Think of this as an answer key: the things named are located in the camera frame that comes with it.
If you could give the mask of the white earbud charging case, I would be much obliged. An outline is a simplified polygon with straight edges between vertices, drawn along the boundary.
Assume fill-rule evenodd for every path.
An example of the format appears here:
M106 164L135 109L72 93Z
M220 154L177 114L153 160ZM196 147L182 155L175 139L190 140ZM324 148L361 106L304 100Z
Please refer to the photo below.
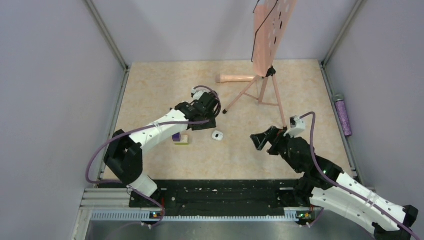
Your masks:
M215 131L212 133L211 137L212 137L215 141L221 142L221 141L223 140L223 138L224 138L224 134L223 134L221 131L215 130Z

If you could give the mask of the pink music stand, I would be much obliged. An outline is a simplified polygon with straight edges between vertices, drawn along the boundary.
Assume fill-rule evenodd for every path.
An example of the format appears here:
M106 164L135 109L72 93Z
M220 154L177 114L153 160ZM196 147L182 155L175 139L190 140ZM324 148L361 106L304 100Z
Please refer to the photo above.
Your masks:
M224 115L228 113L242 96L248 96L255 99L260 105L278 107L283 129L288 129L277 84L277 71L274 68L274 61L296 4L296 0L258 0L256 2L252 10L254 22L253 47L251 52L251 62L255 77L251 78L250 83L229 105L223 108L222 113ZM248 94L247 91L260 79L263 80L263 83L258 97ZM277 103L263 101L268 79L272 79Z

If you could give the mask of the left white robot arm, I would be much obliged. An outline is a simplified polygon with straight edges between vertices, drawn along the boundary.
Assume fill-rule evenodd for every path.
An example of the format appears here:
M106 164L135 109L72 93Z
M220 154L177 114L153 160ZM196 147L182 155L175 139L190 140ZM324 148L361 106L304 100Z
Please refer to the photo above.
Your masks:
M199 90L191 94L192 101L183 101L163 117L131 131L116 131L105 145L103 162L117 177L104 184L121 184L132 190L149 207L160 207L158 185L143 167L145 154L176 134L192 130L213 129L221 112L221 101L216 91Z

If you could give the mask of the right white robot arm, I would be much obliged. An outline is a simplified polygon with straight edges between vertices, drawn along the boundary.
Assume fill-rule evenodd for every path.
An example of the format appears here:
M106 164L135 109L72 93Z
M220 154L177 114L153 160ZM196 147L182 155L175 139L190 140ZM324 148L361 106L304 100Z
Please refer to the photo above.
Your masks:
M364 187L332 161L316 155L302 137L291 137L286 129L271 126L250 136L255 148L280 156L298 174L293 200L299 206L312 205L331 211L359 225L376 240L418 239L411 230L418 217L412 205L397 205Z

